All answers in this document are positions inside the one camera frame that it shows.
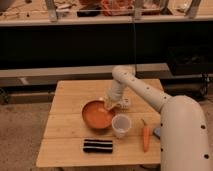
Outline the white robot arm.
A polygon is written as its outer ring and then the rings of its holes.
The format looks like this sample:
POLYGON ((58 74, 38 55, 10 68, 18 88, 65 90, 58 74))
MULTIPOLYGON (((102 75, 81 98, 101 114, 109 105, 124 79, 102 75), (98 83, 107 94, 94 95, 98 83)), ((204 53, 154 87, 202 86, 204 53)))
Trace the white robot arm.
POLYGON ((161 115, 161 171, 213 171, 205 113, 186 95, 171 96, 138 79, 129 66, 112 69, 107 107, 122 99, 129 87, 161 115))

